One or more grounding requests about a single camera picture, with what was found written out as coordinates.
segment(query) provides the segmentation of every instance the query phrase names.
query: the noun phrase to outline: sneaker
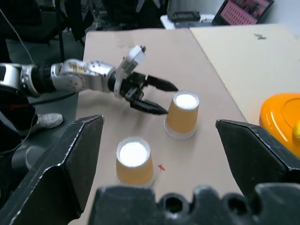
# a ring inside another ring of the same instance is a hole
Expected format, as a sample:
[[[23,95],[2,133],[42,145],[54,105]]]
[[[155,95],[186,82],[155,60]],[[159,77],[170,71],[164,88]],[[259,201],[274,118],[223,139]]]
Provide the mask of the sneaker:
[[[49,113],[49,114],[38,114],[37,115],[37,122],[33,127],[31,128],[30,133],[35,133],[38,130],[41,129],[52,129],[55,127],[58,127],[61,125],[64,121],[63,117],[61,114],[58,113]],[[21,136],[26,136],[29,133],[29,130],[24,130],[19,132]]]

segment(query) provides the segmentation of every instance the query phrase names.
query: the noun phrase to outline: paper cup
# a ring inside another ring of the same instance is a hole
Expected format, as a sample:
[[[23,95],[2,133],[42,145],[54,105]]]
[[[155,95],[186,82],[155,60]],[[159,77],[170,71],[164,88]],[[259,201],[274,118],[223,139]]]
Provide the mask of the paper cup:
[[[175,139],[187,139],[196,131],[199,97],[188,90],[178,91],[170,104],[164,127]]]
[[[117,149],[116,169],[121,184],[151,186],[154,170],[149,145],[138,137],[122,141]]]

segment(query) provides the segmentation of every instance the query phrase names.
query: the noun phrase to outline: chair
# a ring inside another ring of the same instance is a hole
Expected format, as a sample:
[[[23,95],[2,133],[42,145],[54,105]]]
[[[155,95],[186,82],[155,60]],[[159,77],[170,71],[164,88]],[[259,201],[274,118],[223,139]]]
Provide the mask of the chair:
[[[65,53],[62,31],[67,27],[67,18],[60,9],[60,0],[55,0],[55,6],[55,8],[40,6],[40,25],[14,25],[14,27],[21,39],[27,42],[49,44],[49,41],[58,35],[60,42],[60,59],[64,61]],[[17,35],[6,22],[0,24],[0,34],[7,39],[18,40]]]

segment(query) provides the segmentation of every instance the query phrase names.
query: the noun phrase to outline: floor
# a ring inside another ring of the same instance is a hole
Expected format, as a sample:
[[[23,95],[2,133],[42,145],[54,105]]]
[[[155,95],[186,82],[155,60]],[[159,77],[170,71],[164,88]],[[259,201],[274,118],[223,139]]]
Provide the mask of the floor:
[[[63,39],[65,58],[82,60],[84,47],[79,42],[74,41],[72,35],[64,33]],[[30,59],[19,41],[7,40],[7,45],[10,58],[14,63],[30,64]],[[58,40],[52,40],[50,42],[50,46],[34,43],[25,43],[25,46],[28,48],[28,51],[37,65],[42,65],[44,63],[49,65],[60,62],[60,49]],[[65,94],[67,93],[56,92],[53,94],[44,94],[39,98],[30,98],[30,102],[51,99]],[[30,136],[24,142],[24,145],[37,145],[43,147],[43,149],[47,149],[49,146],[52,146],[54,143],[56,143],[65,131],[67,125],[75,119],[77,99],[78,94],[61,101],[37,105],[37,113],[61,113],[64,116],[65,121],[59,128],[45,130]],[[0,119],[4,120],[6,124],[13,128],[9,121],[3,118],[3,115],[0,115]]]

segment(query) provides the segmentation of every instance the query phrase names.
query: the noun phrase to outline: robotic arm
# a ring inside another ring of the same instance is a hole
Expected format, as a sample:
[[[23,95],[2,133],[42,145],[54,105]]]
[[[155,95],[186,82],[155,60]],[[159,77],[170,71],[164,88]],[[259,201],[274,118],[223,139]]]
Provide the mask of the robotic arm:
[[[145,57],[146,48],[135,46],[118,68],[103,61],[66,60],[52,66],[0,64],[0,88],[16,94],[39,97],[57,90],[80,92],[97,90],[113,92],[125,98],[130,107],[146,113],[167,114],[167,110],[151,101],[143,101],[143,88],[148,85],[163,91],[178,91],[169,81],[133,72]]]

